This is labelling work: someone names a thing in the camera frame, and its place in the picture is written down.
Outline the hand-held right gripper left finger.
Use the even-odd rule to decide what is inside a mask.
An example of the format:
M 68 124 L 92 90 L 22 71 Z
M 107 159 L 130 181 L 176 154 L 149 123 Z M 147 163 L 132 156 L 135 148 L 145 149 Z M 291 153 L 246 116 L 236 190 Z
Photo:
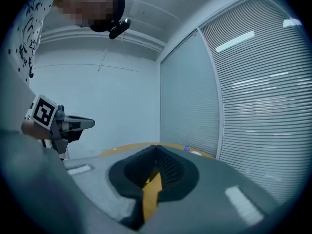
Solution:
M 154 145 L 93 158 L 69 160 L 73 197 L 83 231 L 149 231 L 143 187 L 152 173 Z

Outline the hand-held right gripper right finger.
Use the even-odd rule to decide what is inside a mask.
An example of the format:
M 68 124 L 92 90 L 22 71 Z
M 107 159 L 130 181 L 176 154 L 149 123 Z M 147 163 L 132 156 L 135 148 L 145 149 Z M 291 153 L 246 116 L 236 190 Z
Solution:
M 222 161 L 158 146 L 183 174 L 158 194 L 157 209 L 143 234 L 241 234 L 269 217 L 274 198 Z

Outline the grey window blinds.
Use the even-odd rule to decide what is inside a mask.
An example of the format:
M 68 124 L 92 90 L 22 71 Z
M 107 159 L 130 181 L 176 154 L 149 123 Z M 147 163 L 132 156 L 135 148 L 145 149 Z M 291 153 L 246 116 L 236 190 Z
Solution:
M 312 163 L 312 46 L 282 0 L 239 0 L 201 26 L 221 86 L 220 159 L 278 203 Z
M 198 31 L 160 65 L 160 141 L 216 156 L 219 101 L 214 71 Z

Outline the white dotted star-print shirt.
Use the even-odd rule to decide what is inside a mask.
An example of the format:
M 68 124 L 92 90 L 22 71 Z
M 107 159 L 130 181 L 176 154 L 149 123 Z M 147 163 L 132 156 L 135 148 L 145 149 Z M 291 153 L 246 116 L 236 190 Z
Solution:
M 29 83 L 43 20 L 54 0 L 28 0 L 20 10 L 0 47 L 0 65 L 12 68 Z

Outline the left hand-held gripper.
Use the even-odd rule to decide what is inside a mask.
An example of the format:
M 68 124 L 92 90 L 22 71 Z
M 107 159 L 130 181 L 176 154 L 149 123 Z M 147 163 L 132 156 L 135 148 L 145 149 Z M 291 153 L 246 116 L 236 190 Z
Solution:
M 65 116 L 63 105 L 57 105 L 43 95 L 38 97 L 30 120 L 34 137 L 41 140 L 44 147 L 52 147 L 60 156 L 65 156 L 68 143 L 78 141 L 84 130 L 95 126 L 93 119 Z

